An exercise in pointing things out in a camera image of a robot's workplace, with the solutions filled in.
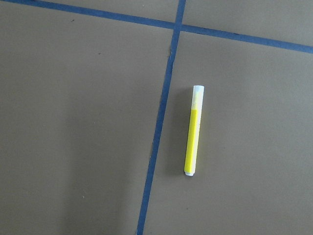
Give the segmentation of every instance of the highlighter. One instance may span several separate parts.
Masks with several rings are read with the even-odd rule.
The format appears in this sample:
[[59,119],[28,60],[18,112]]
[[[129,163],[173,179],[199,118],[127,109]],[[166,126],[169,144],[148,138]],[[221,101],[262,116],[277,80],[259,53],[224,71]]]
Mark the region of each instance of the highlighter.
[[185,174],[188,176],[193,176],[196,172],[203,93],[204,86],[194,86],[184,168]]

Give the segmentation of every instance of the highlighter end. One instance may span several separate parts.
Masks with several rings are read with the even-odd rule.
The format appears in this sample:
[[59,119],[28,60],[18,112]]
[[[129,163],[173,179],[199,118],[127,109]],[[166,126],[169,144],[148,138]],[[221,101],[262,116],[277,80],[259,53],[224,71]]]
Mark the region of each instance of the highlighter end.
[[185,172],[185,174],[188,175],[188,176],[193,176],[194,175],[194,173],[189,173],[189,172]]

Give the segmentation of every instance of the blue tape line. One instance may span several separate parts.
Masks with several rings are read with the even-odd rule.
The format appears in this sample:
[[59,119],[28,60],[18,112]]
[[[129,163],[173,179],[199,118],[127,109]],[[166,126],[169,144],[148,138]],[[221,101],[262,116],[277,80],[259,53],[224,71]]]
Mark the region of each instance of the blue tape line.
[[[40,0],[0,0],[0,1],[18,3],[18,4],[23,4],[23,5],[30,5],[30,6],[37,6],[37,7],[47,8],[47,9],[72,12],[72,13],[107,18],[107,19],[112,19],[112,20],[117,20],[117,21],[126,21],[126,22],[132,22],[136,24],[138,23],[145,24],[145,25],[156,26],[156,27],[161,27],[161,28],[174,29],[175,27],[175,24],[173,22],[159,21],[159,20],[153,20],[153,19],[149,19],[145,17],[124,15],[124,14],[113,13],[113,12],[108,12],[108,11],[101,11],[101,10],[89,9],[89,8],[84,8],[84,7],[78,7],[78,6],[52,3],[52,2],[47,2],[47,1],[40,1]],[[226,31],[221,31],[221,30],[210,29],[210,28],[202,28],[202,27],[184,24],[184,25],[181,25],[181,31],[203,34],[203,35],[219,37],[219,38],[226,38],[226,39],[247,42],[247,43],[266,45],[270,47],[278,47],[278,48],[283,48],[283,49],[288,49],[288,50],[296,50],[300,52],[313,53],[313,47],[311,46],[288,43],[288,42],[278,41],[274,39],[254,37],[254,36],[249,36],[249,35],[244,35],[244,34],[231,33],[231,32],[226,32]]]
[[310,47],[310,46],[305,46],[305,45],[296,44],[296,43],[288,43],[288,42],[261,38],[261,37],[254,37],[254,36],[238,34],[238,33],[230,33],[226,31],[215,30],[215,29],[210,29],[210,28],[201,28],[201,27],[184,24],[181,26],[181,30],[184,32],[198,33],[198,34],[219,37],[219,38],[227,38],[227,39],[232,39],[232,40],[241,41],[241,42],[266,45],[270,47],[278,47],[278,48],[283,48],[283,49],[288,49],[288,50],[296,50],[296,51],[301,51],[301,52],[306,52],[306,53],[313,53],[313,47]]
[[161,138],[161,133],[162,133],[162,128],[163,128],[167,98],[168,98],[168,94],[170,90],[172,71],[173,71],[176,51],[178,47],[180,29],[182,25],[182,17],[183,17],[184,10],[185,10],[185,3],[186,3],[186,0],[179,0],[179,3],[178,3],[175,26],[174,26],[174,31],[173,31],[172,41],[171,41],[171,54],[167,60],[165,78],[164,78],[163,89],[162,89],[162,94],[161,94],[161,101],[160,101],[160,106],[159,106],[157,120],[156,120],[155,135],[154,135],[153,144],[152,144],[152,153],[151,153],[151,157],[150,157],[150,161],[148,165],[147,178],[146,178],[145,188],[143,190],[141,208],[140,208],[140,213],[139,213],[137,233],[136,233],[137,235],[143,234],[144,224],[146,220],[152,180],[153,180],[153,175],[155,172],[157,153],[158,153],[158,148],[159,148],[160,138]]
[[96,16],[96,17],[101,17],[101,18],[117,20],[117,21],[126,21],[126,22],[132,22],[132,23],[137,23],[137,24],[138,23],[145,24],[145,25],[156,26],[156,27],[161,27],[161,28],[169,28],[169,29],[174,28],[174,23],[172,22],[153,20],[153,19],[139,17],[139,16],[130,16],[130,15],[124,15],[124,14],[113,13],[113,12],[108,12],[108,11],[101,11],[101,10],[95,10],[95,9],[90,9],[90,8],[85,8],[85,7],[71,6],[71,5],[65,5],[65,4],[53,3],[53,2],[47,2],[47,1],[39,1],[39,0],[1,0],[1,1],[42,7],[42,8],[47,8],[47,9],[59,10],[59,11],[66,11],[66,12],[71,12],[71,13],[78,13],[78,14],[88,15],[88,16]]

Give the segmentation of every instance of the marker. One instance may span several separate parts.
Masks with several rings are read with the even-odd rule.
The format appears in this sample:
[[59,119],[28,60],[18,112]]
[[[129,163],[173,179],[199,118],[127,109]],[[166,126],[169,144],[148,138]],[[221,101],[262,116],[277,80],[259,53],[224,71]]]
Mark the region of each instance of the marker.
[[204,86],[194,86],[184,169],[185,174],[188,176],[193,176],[196,171],[203,92]]

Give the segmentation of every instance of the highlighter cap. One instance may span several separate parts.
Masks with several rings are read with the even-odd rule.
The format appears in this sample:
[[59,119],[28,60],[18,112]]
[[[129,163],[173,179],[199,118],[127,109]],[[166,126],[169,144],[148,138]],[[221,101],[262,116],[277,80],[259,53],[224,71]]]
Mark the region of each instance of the highlighter cap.
[[189,173],[189,172],[186,172],[186,171],[185,171],[185,175],[194,176],[194,173]]
[[201,86],[201,85],[194,86],[194,90],[192,94],[191,109],[199,110],[202,108],[203,93],[204,93],[204,86]]

